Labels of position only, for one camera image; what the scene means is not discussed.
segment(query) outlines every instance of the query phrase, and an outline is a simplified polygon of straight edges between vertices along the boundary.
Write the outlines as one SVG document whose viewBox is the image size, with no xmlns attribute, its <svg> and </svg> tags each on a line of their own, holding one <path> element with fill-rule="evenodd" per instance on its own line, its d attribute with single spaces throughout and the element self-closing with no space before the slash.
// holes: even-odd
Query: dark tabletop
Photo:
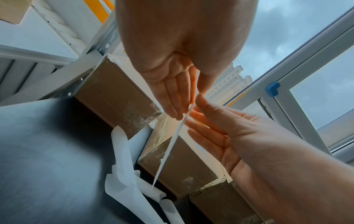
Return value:
<svg viewBox="0 0 354 224">
<path fill-rule="evenodd" d="M 111 131 L 74 98 L 0 107 L 0 223 L 142 223 L 104 191 Z M 188 197 L 175 204 L 186 224 L 210 223 Z"/>
</svg>

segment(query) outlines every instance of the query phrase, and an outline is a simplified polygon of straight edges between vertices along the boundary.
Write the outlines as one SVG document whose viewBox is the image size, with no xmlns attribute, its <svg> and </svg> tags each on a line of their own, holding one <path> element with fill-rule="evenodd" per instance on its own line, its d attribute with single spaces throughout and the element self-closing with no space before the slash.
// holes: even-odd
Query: building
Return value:
<svg viewBox="0 0 354 224">
<path fill-rule="evenodd" d="M 251 84 L 252 78 L 249 75 L 243 78 L 240 75 L 242 71 L 241 65 L 234 67 L 231 64 L 205 94 L 207 99 L 222 105 Z"/>
</svg>

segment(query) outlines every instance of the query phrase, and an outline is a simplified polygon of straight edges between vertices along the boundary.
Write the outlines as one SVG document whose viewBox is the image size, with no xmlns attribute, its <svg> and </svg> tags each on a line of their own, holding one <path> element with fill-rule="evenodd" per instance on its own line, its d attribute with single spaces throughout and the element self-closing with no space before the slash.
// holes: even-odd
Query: hand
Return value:
<svg viewBox="0 0 354 224">
<path fill-rule="evenodd" d="M 352 168 L 271 119 L 210 104 L 202 95 L 196 104 L 200 113 L 191 117 L 205 126 L 188 120 L 189 135 L 263 216 L 278 224 L 353 222 Z"/>
<path fill-rule="evenodd" d="M 236 58 L 257 2 L 117 0 L 125 51 L 170 117 L 181 120 L 196 85 L 206 92 Z"/>
</svg>

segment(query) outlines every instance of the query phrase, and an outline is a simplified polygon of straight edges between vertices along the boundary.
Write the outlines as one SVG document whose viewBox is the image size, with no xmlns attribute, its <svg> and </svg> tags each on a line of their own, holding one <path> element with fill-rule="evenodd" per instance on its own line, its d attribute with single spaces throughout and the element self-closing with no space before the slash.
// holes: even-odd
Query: sky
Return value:
<svg viewBox="0 0 354 224">
<path fill-rule="evenodd" d="M 354 0 L 260 0 L 234 65 L 255 80 L 353 6 Z M 354 47 L 291 90 L 316 129 L 354 108 L 353 58 Z"/>
</svg>

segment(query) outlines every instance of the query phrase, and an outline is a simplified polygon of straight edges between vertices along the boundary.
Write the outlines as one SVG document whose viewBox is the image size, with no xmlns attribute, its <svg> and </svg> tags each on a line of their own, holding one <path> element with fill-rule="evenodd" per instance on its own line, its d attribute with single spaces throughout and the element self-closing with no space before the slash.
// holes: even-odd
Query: brown cardboard box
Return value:
<svg viewBox="0 0 354 224">
<path fill-rule="evenodd" d="M 0 0 L 0 19 L 19 24 L 25 16 L 32 0 Z"/>
<path fill-rule="evenodd" d="M 166 116 L 157 122 L 138 160 L 138 164 L 155 176 L 178 122 Z M 193 145 L 192 139 L 182 129 L 165 162 L 158 181 L 177 198 L 192 193 L 218 179 L 207 165 L 208 155 Z"/>
<path fill-rule="evenodd" d="M 213 224 L 261 224 L 262 220 L 225 178 L 190 195 Z"/>
<path fill-rule="evenodd" d="M 107 55 L 75 97 L 111 127 L 120 126 L 128 139 L 161 114 L 160 108 Z"/>
</svg>

